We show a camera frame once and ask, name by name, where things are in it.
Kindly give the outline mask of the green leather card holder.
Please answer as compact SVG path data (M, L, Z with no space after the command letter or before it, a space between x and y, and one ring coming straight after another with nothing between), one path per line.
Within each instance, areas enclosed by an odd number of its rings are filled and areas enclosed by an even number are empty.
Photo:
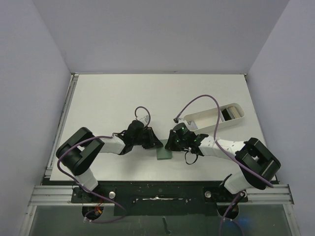
M156 149L156 156L157 156L157 160L170 160L172 159L173 155L172 152L165 149L165 146L167 144L167 139L161 140L163 146L162 147L158 147Z

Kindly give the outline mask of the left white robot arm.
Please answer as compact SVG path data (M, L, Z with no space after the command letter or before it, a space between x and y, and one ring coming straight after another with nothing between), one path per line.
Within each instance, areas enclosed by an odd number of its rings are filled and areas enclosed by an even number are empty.
M57 149L57 167L61 169L60 164L66 166L71 178L83 187L83 197L89 202L95 202L100 197L100 189L90 166L97 155L125 155L134 146L153 149L163 147L163 143L151 127L139 120L133 120L126 130L109 137L95 136L88 128L82 127Z

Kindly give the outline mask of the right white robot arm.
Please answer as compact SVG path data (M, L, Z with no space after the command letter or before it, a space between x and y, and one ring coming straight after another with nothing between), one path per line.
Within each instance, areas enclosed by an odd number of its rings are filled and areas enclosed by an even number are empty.
M184 123L178 123L170 130L165 149L235 162L240 171L230 174L219 189L219 195L225 201L231 201L238 192L250 187L260 190L272 187L271 181L281 167L280 161L257 138L228 141L208 134L196 135Z

